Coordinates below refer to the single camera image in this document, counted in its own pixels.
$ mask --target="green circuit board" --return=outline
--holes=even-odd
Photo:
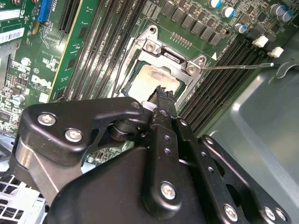
[[[137,38],[150,25],[157,26],[158,40],[167,47],[190,60],[205,55],[207,66],[215,65],[225,55],[237,37],[237,23],[246,25],[248,30],[262,27],[278,46],[283,46],[298,28],[292,20],[281,22],[269,13],[271,5],[285,4],[294,12],[293,19],[298,18],[298,3],[291,0],[223,0],[219,8],[213,9],[206,0],[51,0],[49,18],[44,22],[37,21],[43,0],[37,4],[22,0],[18,6],[2,2],[0,14],[16,9],[20,9],[20,14],[24,12],[24,18],[0,21],[0,35],[8,29],[24,28],[20,47],[8,59],[0,94],[0,130],[10,136],[16,135],[22,110],[27,106],[67,99],[80,85],[78,98],[71,100],[107,97],[130,38]],[[61,28],[61,19],[67,2],[77,6],[66,32]],[[166,12],[169,4],[173,9]],[[235,9],[232,18],[222,17],[221,9],[225,6]],[[184,23],[187,16],[192,25]],[[204,26],[200,31],[194,29],[197,22]],[[208,38],[206,31],[211,32]],[[220,39],[212,43],[215,36]],[[90,48],[87,56],[93,57],[87,70],[88,58],[81,54],[86,48]],[[119,80],[118,90],[126,78]],[[20,105],[13,103],[16,95],[24,97]]]

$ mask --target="black ram slot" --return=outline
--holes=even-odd
[[[111,77],[111,74],[117,64],[117,61],[119,60],[119,58],[121,57],[121,55],[123,53],[123,47],[128,44],[128,42],[131,38],[130,33],[132,32],[134,25],[137,23],[137,20],[141,14],[141,11],[142,11],[145,3],[146,3],[146,1],[138,0],[137,6],[135,6],[135,8],[133,10],[133,16],[130,17],[130,20],[128,21],[125,28],[123,30],[121,30],[121,33],[120,33],[121,38],[120,38],[117,50],[114,51],[113,57],[110,60],[109,65],[108,65],[108,69],[106,70],[106,72],[103,76],[103,79],[100,83],[100,87],[97,90],[97,93],[94,98],[100,98],[102,93],[104,92],[105,87]]]
[[[238,37],[216,66],[258,64],[266,59],[259,49],[252,49],[245,39]],[[183,108],[180,116],[196,135],[206,127],[224,107],[254,70],[213,70]]]
[[[74,22],[79,7],[79,0],[67,0],[64,4],[64,11],[60,18],[59,29],[68,34]]]
[[[73,99],[72,91],[78,89],[78,85],[80,83],[82,83],[84,78],[85,78],[84,73],[79,72],[79,70],[80,70],[81,66],[82,67],[86,66],[86,64],[82,65],[83,58],[85,57],[85,54],[87,53],[87,51],[94,48],[94,45],[95,45],[96,41],[93,41],[93,40],[97,40],[100,33],[101,33],[101,28],[102,28],[103,23],[101,23],[98,27],[96,26],[96,24],[100,19],[101,11],[103,10],[103,5],[104,5],[104,1],[99,0],[99,4],[98,4],[98,7],[97,7],[97,11],[95,13],[95,16],[93,18],[91,28],[90,28],[90,30],[87,34],[87,38],[86,38],[85,43],[83,45],[83,48],[80,52],[78,63],[76,64],[75,70],[74,70],[74,72],[72,74],[72,77],[71,77],[71,81],[70,81],[70,83],[67,87],[66,97],[68,99]]]

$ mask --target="ram slot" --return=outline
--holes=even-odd
[[[252,49],[246,40],[238,37],[216,66],[256,64],[265,58],[264,52]],[[191,124],[196,135],[200,134],[252,73],[253,70],[211,71],[185,105],[180,116]]]
[[[74,95],[77,89],[86,80],[86,73],[84,73],[84,70],[86,69],[87,64],[91,60],[93,49],[95,48],[95,45],[97,43],[96,41],[97,39],[99,39],[99,35],[102,33],[104,20],[108,15],[111,2],[112,1],[99,1],[97,11],[91,24],[91,28],[88,32],[84,46],[78,58],[78,63],[76,64],[76,67],[71,77],[71,81],[66,91],[66,96],[68,100],[75,99]]]
[[[99,86],[96,88],[97,91],[92,96],[92,98],[100,98],[102,96],[102,94],[106,88],[106,85],[111,78],[111,74],[123,53],[123,48],[124,48],[124,46],[126,46],[128,44],[128,42],[131,38],[130,33],[132,32],[134,25],[137,23],[137,20],[138,20],[140,14],[141,14],[141,11],[145,5],[145,2],[146,1],[135,0],[135,1],[133,1],[131,7],[128,8],[128,11],[126,12],[126,14],[129,13],[130,9],[132,9],[133,13],[131,14],[131,16],[127,16],[127,18],[129,18],[129,19],[125,21],[124,25],[122,26],[122,29],[120,29],[117,32],[118,33],[117,36],[120,36],[120,39],[119,39],[118,44],[113,52],[113,55],[111,56],[111,59],[108,59],[108,67],[105,70],[104,76],[101,79]]]
[[[102,62],[100,60],[105,54],[107,43],[109,43],[113,38],[112,33],[115,29],[115,25],[119,20],[120,14],[125,6],[125,2],[127,1],[129,0],[113,1],[112,6],[109,9],[109,15],[104,22],[104,28],[101,31],[98,39],[96,40],[96,44],[91,53],[91,57],[83,71],[85,79],[81,81],[77,89],[77,92],[75,94],[76,100],[87,99],[85,97],[87,94],[86,92],[90,91],[90,86],[92,86],[92,83],[95,80],[96,71],[98,70],[98,67],[102,65]]]

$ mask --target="chip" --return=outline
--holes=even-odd
[[[69,60],[66,69],[72,68],[74,66],[75,62],[76,62],[76,59]]]
[[[250,17],[247,14],[243,14],[239,19],[241,24],[246,24],[250,20]]]
[[[175,22],[180,23],[185,15],[185,12],[181,8],[177,8],[177,10],[174,12],[172,16],[172,20]]]
[[[249,8],[247,9],[247,13],[250,14],[252,13],[254,7],[253,6],[249,6]]]
[[[27,82],[28,82],[28,80],[26,80],[26,79],[22,79],[21,84],[22,84],[22,85],[27,85]]]
[[[9,123],[10,115],[8,113],[4,113],[3,111],[0,111],[0,120]]]
[[[279,31],[279,28],[280,28],[280,25],[278,25],[277,23],[275,23],[271,30],[274,33],[277,33]]]
[[[196,35],[199,35],[204,26],[205,25],[202,24],[201,22],[196,21],[196,23],[195,23],[194,27],[192,28],[191,32],[195,33]]]
[[[222,37],[219,34],[215,33],[215,35],[213,37],[211,37],[209,43],[213,46],[216,46],[220,42],[221,39],[222,39]]]
[[[220,31],[223,29],[223,26],[221,25],[221,24],[219,24],[218,26],[217,26],[217,28],[216,28],[216,31],[218,32],[218,33],[220,33]]]
[[[204,39],[205,41],[207,41],[210,36],[212,35],[213,30],[209,27],[206,27],[205,31],[202,33],[202,35],[200,36],[202,39]]]
[[[206,14],[204,12],[201,12],[198,16],[198,19],[202,21],[205,16],[206,16]]]
[[[179,6],[180,6],[181,8],[184,8],[186,2],[187,2],[186,0],[181,0],[181,2],[179,3]]]
[[[13,92],[13,95],[20,95],[22,90],[17,87],[14,87],[12,92]]]
[[[164,7],[161,10],[161,13],[166,16],[171,16],[174,9],[174,4],[170,1],[166,1]]]
[[[266,18],[267,18],[267,15],[265,13],[261,12],[259,14],[259,16],[257,17],[257,20],[259,20],[260,22],[264,22]]]
[[[87,33],[88,27],[81,27],[80,32],[78,34],[78,38],[83,38]]]
[[[211,27],[214,22],[215,20],[211,18],[209,19],[209,22],[207,22],[207,25]]]
[[[186,29],[190,29],[194,22],[194,19],[192,18],[191,15],[187,15],[186,18],[184,19],[184,22],[182,23],[182,26],[185,27]]]
[[[197,9],[197,8],[196,8],[194,5],[192,5],[192,6],[190,7],[190,9],[189,9],[189,13],[190,13],[190,14],[193,14],[193,13],[195,12],[196,9]]]

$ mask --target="silver screw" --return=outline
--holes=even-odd
[[[37,117],[38,123],[45,126],[52,126],[56,123],[56,119],[51,114],[41,114]]]
[[[266,215],[269,217],[269,219],[271,219],[272,221],[276,220],[275,215],[271,209],[269,209],[268,207],[264,207],[264,210],[266,212]]]
[[[181,119],[181,123],[182,123],[182,125],[184,125],[184,126],[187,126],[187,125],[188,125],[187,122],[184,121],[183,119]]]
[[[145,46],[146,50],[149,51],[149,52],[153,52],[155,50],[155,46],[153,45],[153,43],[148,43],[146,46]]]
[[[69,129],[65,132],[64,136],[68,141],[79,142],[82,140],[82,134],[77,129]]]
[[[187,72],[188,72],[190,75],[193,75],[193,74],[196,72],[195,66],[190,65],[190,66],[187,68]]]
[[[89,163],[92,163],[92,162],[94,161],[94,159],[93,159],[92,157],[88,157],[88,158],[87,158],[87,161],[88,161]]]
[[[212,141],[212,139],[210,139],[210,138],[206,138],[206,141],[207,141],[210,145],[213,144],[213,141]]]
[[[230,206],[229,204],[225,204],[224,211],[230,220],[232,220],[233,222],[238,221],[238,215],[232,206]]]
[[[276,213],[278,214],[279,217],[281,217],[282,220],[286,221],[285,215],[282,213],[281,210],[275,209]]]
[[[131,105],[133,106],[133,107],[135,107],[136,109],[140,109],[140,105],[139,105],[139,103],[137,103],[137,102],[132,102],[131,103]]]
[[[163,196],[169,200],[172,200],[176,197],[176,191],[174,190],[174,187],[170,183],[166,183],[166,182],[162,183],[161,192]]]

